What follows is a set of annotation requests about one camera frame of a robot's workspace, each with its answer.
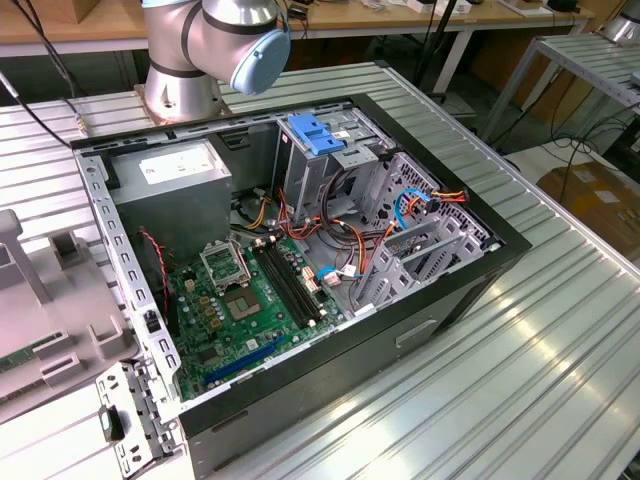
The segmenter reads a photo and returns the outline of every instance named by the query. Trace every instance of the circuit board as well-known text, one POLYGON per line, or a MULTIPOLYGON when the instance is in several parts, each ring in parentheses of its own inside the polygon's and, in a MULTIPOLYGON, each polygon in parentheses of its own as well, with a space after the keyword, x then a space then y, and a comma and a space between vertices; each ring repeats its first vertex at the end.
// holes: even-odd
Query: circuit board
MULTIPOLYGON (((293 275, 305 285, 300 271, 307 265, 293 241, 280 240, 274 248, 289 259, 293 275)), ((203 262, 169 274, 178 300, 180 335, 174 343, 182 359, 177 378, 184 400, 344 321, 333 299, 321 291, 310 298, 326 314, 315 326, 300 328, 260 267, 256 252, 245 250, 242 255, 251 275, 249 285, 235 286, 223 295, 216 293, 203 262)))
POLYGON ((0 358, 0 373, 4 373, 8 370, 19 367, 20 365, 27 363, 36 358, 36 354, 33 352, 34 348, 40 347, 45 343, 49 343, 56 338, 59 338, 62 334, 56 332, 55 334, 49 335, 42 340, 38 340, 30 345, 27 345, 20 350, 16 350, 15 352, 10 353, 9 355, 5 355, 0 358))

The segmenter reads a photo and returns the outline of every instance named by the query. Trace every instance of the open computer tower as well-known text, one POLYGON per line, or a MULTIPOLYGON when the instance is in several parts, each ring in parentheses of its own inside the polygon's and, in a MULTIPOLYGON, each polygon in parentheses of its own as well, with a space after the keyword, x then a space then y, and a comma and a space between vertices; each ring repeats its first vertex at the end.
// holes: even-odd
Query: open computer tower
POLYGON ((141 347, 97 381, 125 477, 183 442, 196 478, 224 468, 530 248, 366 96, 73 148, 141 347))

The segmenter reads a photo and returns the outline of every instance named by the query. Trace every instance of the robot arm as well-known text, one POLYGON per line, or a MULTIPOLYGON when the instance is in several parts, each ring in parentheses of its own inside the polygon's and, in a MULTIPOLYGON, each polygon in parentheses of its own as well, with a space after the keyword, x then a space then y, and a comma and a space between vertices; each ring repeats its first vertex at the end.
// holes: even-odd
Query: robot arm
POLYGON ((269 88, 289 57, 274 0, 143 0, 151 67, 147 107, 170 121, 211 117, 214 79, 245 94, 269 88))

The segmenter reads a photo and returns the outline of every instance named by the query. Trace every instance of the blue pcie slot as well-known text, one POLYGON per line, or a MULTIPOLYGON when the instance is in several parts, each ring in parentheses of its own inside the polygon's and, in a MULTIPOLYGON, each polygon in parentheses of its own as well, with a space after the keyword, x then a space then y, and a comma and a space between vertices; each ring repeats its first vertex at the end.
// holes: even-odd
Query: blue pcie slot
POLYGON ((263 358, 268 357, 269 355, 271 355, 273 352, 276 351, 278 344, 282 340, 284 340, 284 336, 276 338, 269 345, 265 345, 264 347, 259 348, 255 352, 251 352, 250 354, 245 355, 244 357, 239 358, 234 362, 231 362, 229 365, 225 365, 224 367, 220 367, 219 369, 214 370, 211 373, 208 373, 204 377, 205 385, 208 385, 209 383, 213 383, 216 380, 220 380, 226 377, 227 375, 231 375, 232 373, 242 370, 247 365, 251 365, 252 363, 257 362, 258 360, 262 360, 263 358))

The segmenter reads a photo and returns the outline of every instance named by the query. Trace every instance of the black ram slot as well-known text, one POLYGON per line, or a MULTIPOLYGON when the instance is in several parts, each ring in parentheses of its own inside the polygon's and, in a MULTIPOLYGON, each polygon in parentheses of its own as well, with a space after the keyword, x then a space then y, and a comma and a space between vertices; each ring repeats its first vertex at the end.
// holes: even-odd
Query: black ram slot
POLYGON ((266 252, 260 252, 259 254, 256 254, 255 257, 265 275, 271 282, 271 286, 280 297, 280 300, 282 300, 282 303, 284 303, 289 314, 293 317, 296 325, 301 329, 307 327, 310 317, 306 315, 304 310, 300 307, 299 301, 295 298, 287 283, 282 279, 282 276, 273 265, 270 256, 266 252))
POLYGON ((291 271, 291 267, 275 246, 271 248, 270 255, 278 271, 281 272, 287 283, 291 283, 291 287, 298 293, 298 301, 303 303, 302 306, 304 307, 306 312, 311 315, 314 320, 319 320, 320 312, 318 311, 316 304, 313 303, 313 300, 310 297, 310 293, 306 288, 300 285, 298 277, 296 277, 295 273, 291 271))
POLYGON ((320 312, 309 293, 275 247, 254 250, 254 256, 299 328, 307 328, 309 320, 320 319, 320 312))

